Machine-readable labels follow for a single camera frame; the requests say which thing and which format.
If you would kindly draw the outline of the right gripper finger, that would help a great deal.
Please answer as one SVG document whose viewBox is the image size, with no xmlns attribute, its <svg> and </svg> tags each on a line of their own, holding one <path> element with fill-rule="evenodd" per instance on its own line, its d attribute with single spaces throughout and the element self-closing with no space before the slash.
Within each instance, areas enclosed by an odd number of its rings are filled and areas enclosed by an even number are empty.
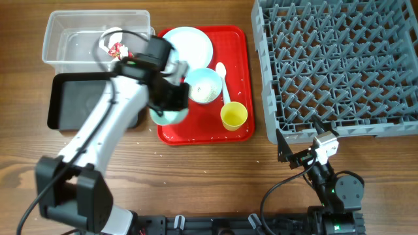
<svg viewBox="0 0 418 235">
<path fill-rule="evenodd" d="M 319 116 L 312 116 L 312 122 L 317 134 L 323 134 L 330 131 L 335 137 L 339 137 L 339 134 L 331 127 L 331 124 L 323 123 Z"/>
<path fill-rule="evenodd" d="M 282 163 L 288 162 L 293 152 L 279 129 L 276 129 L 276 139 L 278 145 L 278 161 Z"/>
</svg>

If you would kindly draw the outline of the green bowl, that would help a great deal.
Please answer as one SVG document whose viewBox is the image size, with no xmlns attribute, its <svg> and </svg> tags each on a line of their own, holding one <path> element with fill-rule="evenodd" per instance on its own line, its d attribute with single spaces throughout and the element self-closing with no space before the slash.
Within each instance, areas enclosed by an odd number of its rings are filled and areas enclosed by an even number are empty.
<svg viewBox="0 0 418 235">
<path fill-rule="evenodd" d="M 185 108 L 180 111 L 163 111 L 163 115 L 159 116 L 156 111 L 150 109 L 150 117 L 152 121 L 160 126 L 178 124 L 187 117 L 188 113 L 189 109 Z"/>
</svg>

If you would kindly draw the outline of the light blue rice bowl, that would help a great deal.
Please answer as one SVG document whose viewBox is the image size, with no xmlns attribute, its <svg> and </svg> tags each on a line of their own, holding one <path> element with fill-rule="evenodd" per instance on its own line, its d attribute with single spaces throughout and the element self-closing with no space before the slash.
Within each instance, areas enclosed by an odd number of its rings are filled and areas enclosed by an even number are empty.
<svg viewBox="0 0 418 235">
<path fill-rule="evenodd" d="M 209 68 L 189 72 L 184 82 L 189 84 L 189 98 L 199 104 L 213 102 L 222 90 L 221 78 Z"/>
</svg>

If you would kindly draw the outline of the red snack wrapper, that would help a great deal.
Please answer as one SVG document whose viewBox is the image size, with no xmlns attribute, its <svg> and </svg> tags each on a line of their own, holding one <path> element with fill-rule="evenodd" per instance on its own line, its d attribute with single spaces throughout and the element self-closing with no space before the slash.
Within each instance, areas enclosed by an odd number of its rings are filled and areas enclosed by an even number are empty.
<svg viewBox="0 0 418 235">
<path fill-rule="evenodd" d="M 124 57 L 133 57 L 128 47 L 120 42 L 115 43 L 108 51 L 108 55 L 114 58 L 114 61 L 120 61 Z"/>
</svg>

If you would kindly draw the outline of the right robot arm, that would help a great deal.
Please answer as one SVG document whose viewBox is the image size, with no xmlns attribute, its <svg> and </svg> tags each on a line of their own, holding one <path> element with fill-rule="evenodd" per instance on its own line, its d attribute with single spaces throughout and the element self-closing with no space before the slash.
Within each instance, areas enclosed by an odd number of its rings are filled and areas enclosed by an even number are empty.
<svg viewBox="0 0 418 235">
<path fill-rule="evenodd" d="M 312 145 L 293 153 L 280 130 L 276 130 L 278 160 L 290 168 L 303 167 L 303 177 L 310 183 L 321 204 L 310 206 L 301 219 L 288 219 L 302 234 L 365 234 L 361 201 L 365 182 L 348 170 L 335 172 L 329 163 L 339 146 L 339 134 L 317 116 L 312 118 L 317 136 Z"/>
</svg>

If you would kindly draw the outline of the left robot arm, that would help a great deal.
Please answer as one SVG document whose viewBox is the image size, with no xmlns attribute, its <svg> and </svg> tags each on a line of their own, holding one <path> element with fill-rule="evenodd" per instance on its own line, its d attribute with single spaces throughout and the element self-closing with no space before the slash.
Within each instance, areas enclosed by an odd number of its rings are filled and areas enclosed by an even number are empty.
<svg viewBox="0 0 418 235">
<path fill-rule="evenodd" d="M 151 36 L 144 52 L 117 61 L 106 73 L 96 107 L 57 157 L 42 157 L 35 167 L 37 197 L 22 216 L 17 234 L 34 207 L 43 218 L 81 233 L 138 234 L 137 213 L 114 205 L 104 174 L 130 121 L 148 107 L 159 117 L 188 107 L 189 86 L 181 81 L 187 63 L 165 72 L 174 46 Z"/>
</svg>

